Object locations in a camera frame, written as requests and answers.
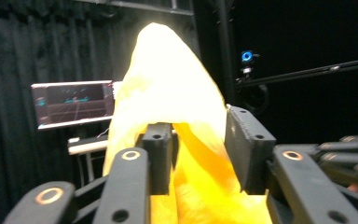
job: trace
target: blue light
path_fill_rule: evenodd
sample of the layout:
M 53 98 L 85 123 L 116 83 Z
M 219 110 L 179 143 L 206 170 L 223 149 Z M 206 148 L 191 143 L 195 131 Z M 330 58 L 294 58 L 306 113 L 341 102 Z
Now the blue light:
M 253 58 L 253 54 L 252 52 L 250 51 L 245 51 L 243 54 L 242 54 L 242 61 L 243 62 L 249 62 L 251 61 Z

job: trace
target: black curtain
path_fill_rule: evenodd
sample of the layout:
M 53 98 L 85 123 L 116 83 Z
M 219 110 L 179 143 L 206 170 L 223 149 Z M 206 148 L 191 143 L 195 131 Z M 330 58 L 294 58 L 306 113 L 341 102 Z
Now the black curtain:
M 133 1 L 170 7 L 171 0 Z M 191 10 L 190 1 L 178 7 Z M 194 18 L 67 0 L 0 1 L 0 221 L 35 186 L 74 181 L 67 139 L 98 135 L 108 123 L 39 132 L 30 86 L 121 80 L 139 31 L 169 25 L 199 54 Z

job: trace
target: monitor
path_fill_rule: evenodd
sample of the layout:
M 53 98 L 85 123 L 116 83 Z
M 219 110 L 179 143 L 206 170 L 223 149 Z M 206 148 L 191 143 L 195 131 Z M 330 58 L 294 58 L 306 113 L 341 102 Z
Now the monitor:
M 31 88 L 38 130 L 112 118 L 114 96 L 111 80 L 37 83 Z

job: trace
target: metal ring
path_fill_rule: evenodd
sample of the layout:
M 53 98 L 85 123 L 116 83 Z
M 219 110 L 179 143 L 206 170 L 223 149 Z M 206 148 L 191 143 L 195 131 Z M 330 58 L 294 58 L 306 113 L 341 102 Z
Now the metal ring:
M 303 156 L 301 154 L 294 151 L 284 151 L 282 154 L 284 157 L 292 161 L 302 161 L 303 159 Z
M 56 193 L 52 197 L 48 199 L 43 199 L 43 196 L 45 196 L 47 193 L 53 190 L 56 191 Z M 45 189 L 36 196 L 35 200 L 39 204 L 54 203 L 55 201 L 59 200 L 62 195 L 63 195 L 63 190 L 60 188 Z
M 133 161 L 138 159 L 138 157 L 141 156 L 141 153 L 137 152 L 137 151 L 127 151 L 125 152 L 121 158 L 123 158 L 126 161 Z

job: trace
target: yellow cloth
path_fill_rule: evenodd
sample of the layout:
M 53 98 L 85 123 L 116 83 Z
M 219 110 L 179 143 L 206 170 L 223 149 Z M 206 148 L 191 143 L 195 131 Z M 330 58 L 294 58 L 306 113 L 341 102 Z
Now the yellow cloth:
M 103 174 L 148 124 L 173 124 L 180 138 L 170 195 L 152 196 L 152 223 L 270 223 L 265 196 L 240 193 L 224 146 L 223 97 L 189 47 L 167 26 L 138 36 L 117 94 Z

